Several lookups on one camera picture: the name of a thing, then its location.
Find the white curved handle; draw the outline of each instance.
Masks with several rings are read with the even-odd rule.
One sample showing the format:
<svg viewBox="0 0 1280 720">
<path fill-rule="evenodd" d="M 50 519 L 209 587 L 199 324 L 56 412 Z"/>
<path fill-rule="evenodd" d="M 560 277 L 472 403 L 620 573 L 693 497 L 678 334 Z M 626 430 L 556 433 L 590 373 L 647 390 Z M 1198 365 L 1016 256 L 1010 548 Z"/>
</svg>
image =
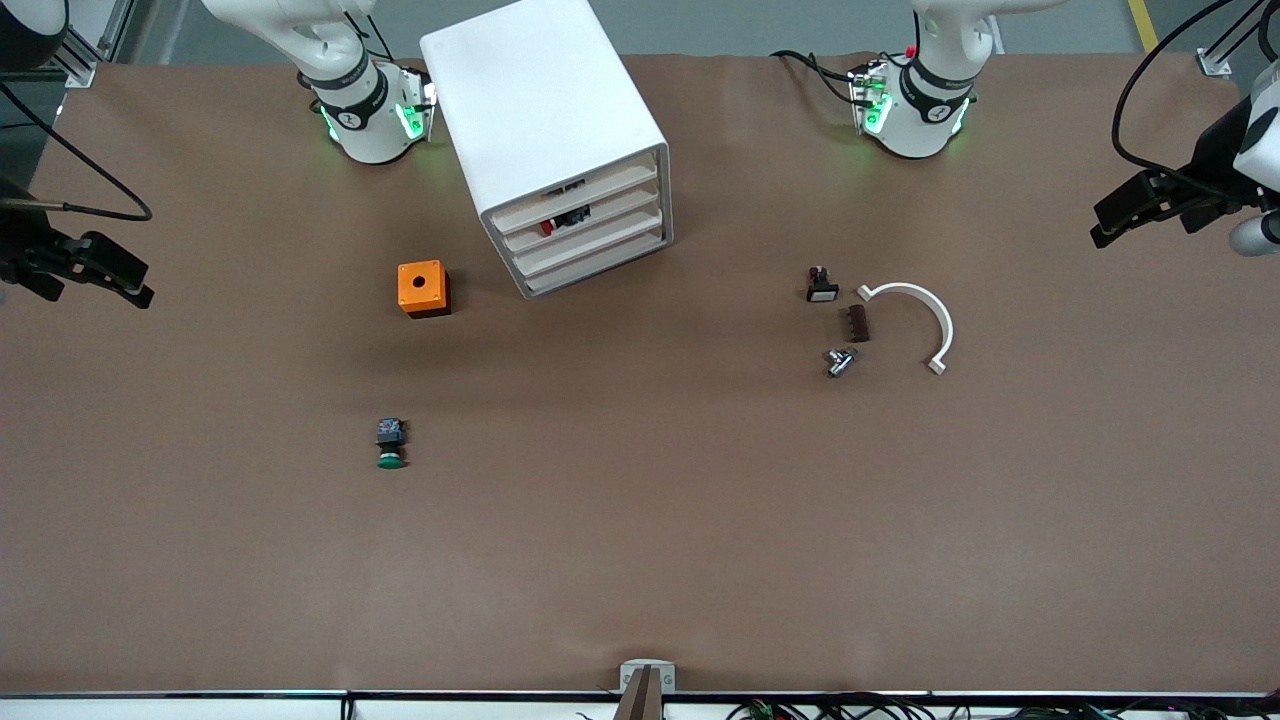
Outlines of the white curved handle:
<svg viewBox="0 0 1280 720">
<path fill-rule="evenodd" d="M 868 301 L 882 292 L 901 292 L 904 295 L 910 295 L 911 297 L 928 305 L 929 310 L 933 310 L 933 314 L 938 316 L 938 324 L 942 325 L 942 347 L 940 347 L 933 357 L 929 359 L 929 369 L 941 375 L 942 372 L 947 369 L 947 366 L 942 363 L 942 356 L 947 354 L 947 350 L 951 350 L 951 341 L 956 334 L 956 327 L 955 323 L 951 322 L 951 313 L 947 310 L 947 306 L 938 300 L 937 295 L 933 295 L 918 284 L 887 283 L 877 287 L 876 290 L 867 286 L 858 288 L 858 295 L 860 295 L 863 300 Z"/>
</svg>

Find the white drawer unit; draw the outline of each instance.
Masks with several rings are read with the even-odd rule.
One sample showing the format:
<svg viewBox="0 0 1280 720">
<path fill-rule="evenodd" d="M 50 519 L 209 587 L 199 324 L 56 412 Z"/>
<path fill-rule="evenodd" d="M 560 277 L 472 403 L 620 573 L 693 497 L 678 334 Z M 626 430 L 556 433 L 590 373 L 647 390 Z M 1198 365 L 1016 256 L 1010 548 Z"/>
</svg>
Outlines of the white drawer unit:
<svg viewBox="0 0 1280 720">
<path fill-rule="evenodd" d="M 667 141 L 586 0 L 520 0 L 421 47 L 476 213 L 525 297 L 671 245 Z"/>
</svg>

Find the yellow floor tape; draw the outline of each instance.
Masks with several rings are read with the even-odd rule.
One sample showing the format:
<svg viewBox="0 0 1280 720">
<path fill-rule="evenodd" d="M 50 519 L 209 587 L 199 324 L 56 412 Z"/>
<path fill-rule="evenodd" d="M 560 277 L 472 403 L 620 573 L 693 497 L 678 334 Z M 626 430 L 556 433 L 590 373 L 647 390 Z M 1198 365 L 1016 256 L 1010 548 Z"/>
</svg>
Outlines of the yellow floor tape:
<svg viewBox="0 0 1280 720">
<path fill-rule="evenodd" d="M 1151 53 L 1160 38 L 1156 37 L 1156 26 L 1151 24 L 1151 13 L 1147 12 L 1146 0 L 1129 0 L 1129 12 L 1133 14 L 1134 27 L 1138 28 L 1142 49 Z"/>
</svg>

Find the tabletop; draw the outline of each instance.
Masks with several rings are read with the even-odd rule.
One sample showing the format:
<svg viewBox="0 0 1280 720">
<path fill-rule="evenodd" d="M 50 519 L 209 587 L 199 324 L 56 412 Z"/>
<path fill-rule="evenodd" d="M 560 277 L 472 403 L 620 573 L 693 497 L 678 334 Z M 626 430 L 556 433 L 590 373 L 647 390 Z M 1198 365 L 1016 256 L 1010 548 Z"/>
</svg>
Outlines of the tabletop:
<svg viewBox="0 0 1280 720">
<path fill-rule="evenodd" d="M 676 243 L 536 301 L 443 126 L 362 167 L 289 67 L 102 67 L 58 127 L 156 219 L 54 222 L 156 299 L 0 307 L 0 689 L 1272 689 L 1280 266 L 1230 219 L 1092 246 L 1135 63 L 993 58 L 913 161 L 795 63 L 626 58 Z M 1180 164 L 1235 97 L 1171 56 L 1126 137 Z M 56 147 L 33 191 L 125 204 Z M 887 296 L 828 379 L 886 282 L 946 373 Z"/>
</svg>

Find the orange cube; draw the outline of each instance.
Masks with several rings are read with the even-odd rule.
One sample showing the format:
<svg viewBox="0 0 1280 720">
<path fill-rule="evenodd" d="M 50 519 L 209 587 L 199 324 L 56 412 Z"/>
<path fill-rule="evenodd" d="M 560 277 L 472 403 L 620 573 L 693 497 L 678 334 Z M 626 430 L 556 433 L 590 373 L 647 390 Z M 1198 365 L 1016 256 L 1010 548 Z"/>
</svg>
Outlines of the orange cube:
<svg viewBox="0 0 1280 720">
<path fill-rule="evenodd" d="M 439 260 L 401 265 L 397 286 L 401 310 L 415 320 L 453 313 L 449 302 L 449 273 Z"/>
</svg>

